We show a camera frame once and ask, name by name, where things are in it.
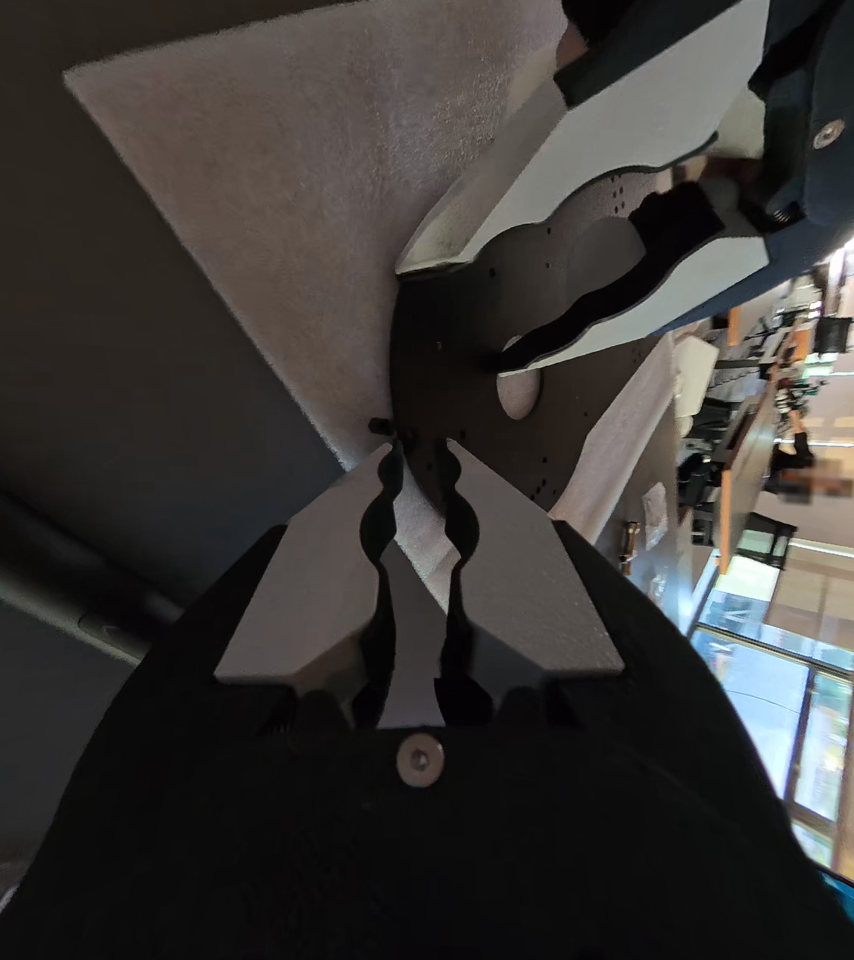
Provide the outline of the clear bag of screws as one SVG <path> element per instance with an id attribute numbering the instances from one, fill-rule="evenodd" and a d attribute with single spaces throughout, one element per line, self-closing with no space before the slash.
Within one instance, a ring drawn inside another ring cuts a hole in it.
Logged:
<path id="1" fill-rule="evenodd" d="M 642 497 L 645 549 L 653 551 L 666 537 L 670 527 L 668 496 L 662 482 L 653 484 Z"/>

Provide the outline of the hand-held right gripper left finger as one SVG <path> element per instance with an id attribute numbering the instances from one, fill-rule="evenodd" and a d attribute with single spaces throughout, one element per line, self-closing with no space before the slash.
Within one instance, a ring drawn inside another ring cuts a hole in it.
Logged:
<path id="1" fill-rule="evenodd" d="M 215 669 L 225 685 L 361 690 L 379 573 L 361 525 L 397 464 L 384 442 L 288 523 Z"/>

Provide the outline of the person's left hand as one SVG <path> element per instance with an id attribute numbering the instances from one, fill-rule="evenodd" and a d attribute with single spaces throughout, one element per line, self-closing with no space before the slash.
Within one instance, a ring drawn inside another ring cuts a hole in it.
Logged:
<path id="1" fill-rule="evenodd" d="M 557 42 L 554 54 L 554 71 L 560 71 L 575 63 L 590 52 L 589 37 L 574 21 L 568 20 L 565 30 Z"/>

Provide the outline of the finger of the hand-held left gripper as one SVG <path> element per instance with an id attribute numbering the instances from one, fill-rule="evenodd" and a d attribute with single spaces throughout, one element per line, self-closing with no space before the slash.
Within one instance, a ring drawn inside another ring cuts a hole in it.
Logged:
<path id="1" fill-rule="evenodd" d="M 637 2 L 506 120 L 412 234 L 397 275 L 469 264 L 610 176 L 659 172 L 709 149 L 758 159 L 765 106 L 749 82 L 769 16 L 767 1 Z"/>
<path id="2" fill-rule="evenodd" d="M 633 230 L 641 258 L 507 347 L 497 373 L 543 369 L 660 335 L 770 263 L 764 236 L 743 212 L 741 186 L 732 179 L 684 182 L 650 194 L 613 222 Z"/>

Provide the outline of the white foam sheet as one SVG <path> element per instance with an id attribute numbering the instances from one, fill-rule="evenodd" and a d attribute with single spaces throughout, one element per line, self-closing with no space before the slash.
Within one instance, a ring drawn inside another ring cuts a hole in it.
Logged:
<path id="1" fill-rule="evenodd" d="M 334 3 L 64 82 L 349 471 L 390 414 L 397 258 L 564 27 L 560 2 Z"/>

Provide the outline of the dark desk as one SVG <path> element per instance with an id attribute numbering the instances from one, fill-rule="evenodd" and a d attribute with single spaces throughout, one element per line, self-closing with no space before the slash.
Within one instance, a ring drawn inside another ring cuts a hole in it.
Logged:
<path id="1" fill-rule="evenodd" d="M 0 493 L 182 602 L 339 473 L 66 88 L 326 2 L 0 2 Z"/>

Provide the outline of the black metal plate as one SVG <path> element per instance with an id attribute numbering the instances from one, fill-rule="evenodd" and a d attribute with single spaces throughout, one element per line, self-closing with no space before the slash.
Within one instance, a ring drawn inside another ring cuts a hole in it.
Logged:
<path id="1" fill-rule="evenodd" d="M 546 221 L 519 226 L 455 270 L 401 282 L 389 341 L 393 420 L 409 468 L 439 510 L 436 450 L 451 439 L 543 510 L 555 506 L 585 440 L 655 348 L 647 338 L 541 371 L 532 411 L 504 410 L 493 354 L 612 283 L 642 256 L 628 216 L 654 174 L 615 174 L 582 188 Z"/>

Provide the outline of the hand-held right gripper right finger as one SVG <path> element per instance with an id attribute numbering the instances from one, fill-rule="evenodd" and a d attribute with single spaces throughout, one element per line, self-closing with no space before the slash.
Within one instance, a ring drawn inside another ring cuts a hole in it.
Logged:
<path id="1" fill-rule="evenodd" d="M 442 671 L 475 683 L 620 675 L 624 661 L 548 513 L 452 438 L 434 459 L 456 551 Z"/>

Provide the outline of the wooden background desk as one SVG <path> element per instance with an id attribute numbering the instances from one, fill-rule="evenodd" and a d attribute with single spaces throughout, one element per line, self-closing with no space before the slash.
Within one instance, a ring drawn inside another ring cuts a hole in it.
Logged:
<path id="1" fill-rule="evenodd" d="M 714 452 L 713 462 L 720 468 L 720 486 L 714 501 L 712 541 L 718 551 L 721 575 L 729 571 L 761 493 L 779 419 L 771 393 L 748 398 L 738 408 Z"/>

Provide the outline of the glass partition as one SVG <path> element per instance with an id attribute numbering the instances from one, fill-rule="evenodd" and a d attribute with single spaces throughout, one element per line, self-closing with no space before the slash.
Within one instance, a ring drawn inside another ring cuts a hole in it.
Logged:
<path id="1" fill-rule="evenodd" d="M 854 882 L 854 549 L 718 564 L 689 632 L 809 858 Z"/>

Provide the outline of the white box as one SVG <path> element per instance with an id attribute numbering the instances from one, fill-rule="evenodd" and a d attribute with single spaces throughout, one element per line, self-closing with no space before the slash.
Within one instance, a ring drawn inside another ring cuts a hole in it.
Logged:
<path id="1" fill-rule="evenodd" d="M 720 350 L 688 335 L 673 344 L 674 414 L 679 421 L 693 419 L 701 410 Z"/>

